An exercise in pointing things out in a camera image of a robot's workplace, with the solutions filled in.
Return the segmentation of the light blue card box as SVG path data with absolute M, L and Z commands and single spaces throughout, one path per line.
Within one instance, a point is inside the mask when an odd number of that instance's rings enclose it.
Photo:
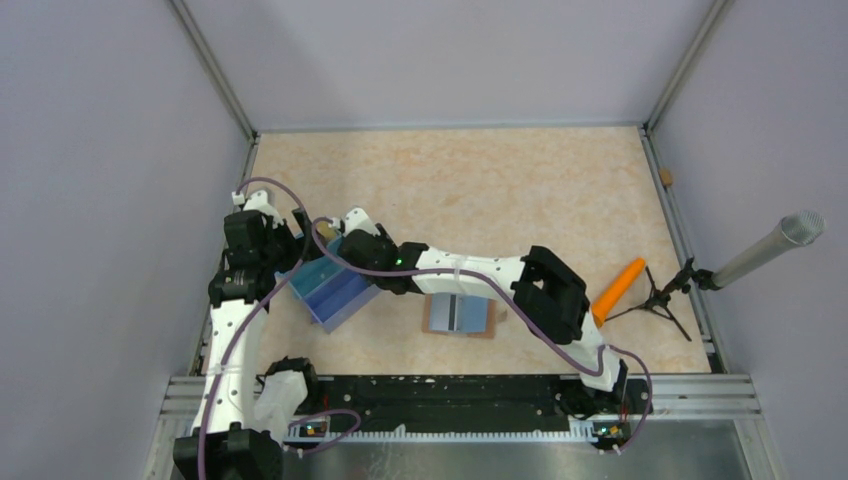
M 293 296 L 310 304 L 325 301 L 341 288 L 351 273 L 327 256 L 304 263 L 288 286 Z

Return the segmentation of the purple blue card box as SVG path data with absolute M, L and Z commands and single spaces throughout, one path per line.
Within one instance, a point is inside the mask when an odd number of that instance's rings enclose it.
M 307 295 L 305 303 L 313 321 L 331 334 L 380 292 L 361 275 L 342 272 Z

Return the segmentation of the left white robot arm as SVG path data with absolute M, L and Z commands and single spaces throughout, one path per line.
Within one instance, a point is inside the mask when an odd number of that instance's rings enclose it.
M 295 236 L 266 189 L 233 195 L 224 219 L 225 248 L 208 284 L 211 334 L 201 403 L 173 461 L 186 479 L 280 479 L 279 437 L 256 417 L 260 337 L 279 273 L 296 272 L 311 238 Z

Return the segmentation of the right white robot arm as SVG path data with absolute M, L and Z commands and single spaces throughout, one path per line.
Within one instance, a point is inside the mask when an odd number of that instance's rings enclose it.
M 368 282 L 395 295 L 455 294 L 499 300 L 578 371 L 589 404 L 612 412 L 627 397 L 626 363 L 607 346 L 584 280 L 556 254 L 533 246 L 523 256 L 480 257 L 420 242 L 396 244 L 362 208 L 330 221 L 338 256 Z

